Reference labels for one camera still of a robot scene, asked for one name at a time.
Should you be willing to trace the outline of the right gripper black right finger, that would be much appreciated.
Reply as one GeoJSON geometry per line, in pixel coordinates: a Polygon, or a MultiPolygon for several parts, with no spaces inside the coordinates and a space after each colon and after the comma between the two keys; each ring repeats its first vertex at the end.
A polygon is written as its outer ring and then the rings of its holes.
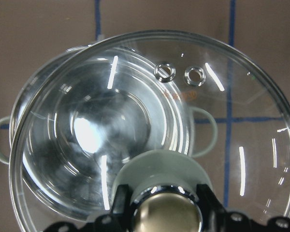
{"type": "Polygon", "coordinates": [[[198,184],[196,186],[196,194],[199,198],[198,206],[203,218],[226,213],[225,208],[207,184],[198,184]]]}

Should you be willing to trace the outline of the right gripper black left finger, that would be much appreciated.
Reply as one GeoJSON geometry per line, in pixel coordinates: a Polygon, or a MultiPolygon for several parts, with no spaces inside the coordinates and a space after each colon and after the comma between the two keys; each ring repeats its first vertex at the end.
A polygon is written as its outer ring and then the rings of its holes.
{"type": "Polygon", "coordinates": [[[129,212],[131,196],[132,190],[128,184],[117,186],[111,213],[116,217],[126,216],[129,212]]]}

